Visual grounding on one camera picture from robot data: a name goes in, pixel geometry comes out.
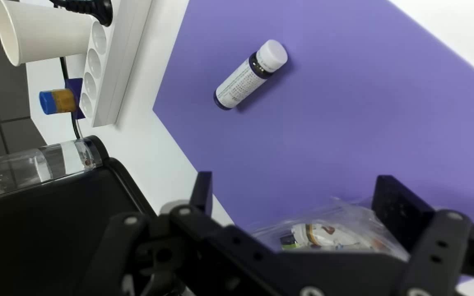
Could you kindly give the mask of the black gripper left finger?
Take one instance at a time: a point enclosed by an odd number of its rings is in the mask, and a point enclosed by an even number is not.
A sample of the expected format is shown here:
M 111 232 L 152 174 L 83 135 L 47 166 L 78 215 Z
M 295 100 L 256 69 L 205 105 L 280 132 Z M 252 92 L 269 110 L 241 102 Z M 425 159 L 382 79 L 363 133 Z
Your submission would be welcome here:
M 233 229 L 213 219 L 213 173 L 197 174 L 190 199 L 162 214 L 162 230 L 172 258 L 228 258 Z

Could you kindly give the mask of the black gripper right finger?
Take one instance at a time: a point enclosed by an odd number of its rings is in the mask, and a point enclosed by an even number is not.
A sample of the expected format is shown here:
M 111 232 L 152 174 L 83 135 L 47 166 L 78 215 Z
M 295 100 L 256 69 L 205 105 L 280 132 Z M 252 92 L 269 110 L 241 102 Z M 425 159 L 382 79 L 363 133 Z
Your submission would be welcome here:
M 409 266 L 420 275 L 463 271 L 473 222 L 448 209 L 435 210 L 394 176 L 376 181 L 373 209 L 410 253 Z

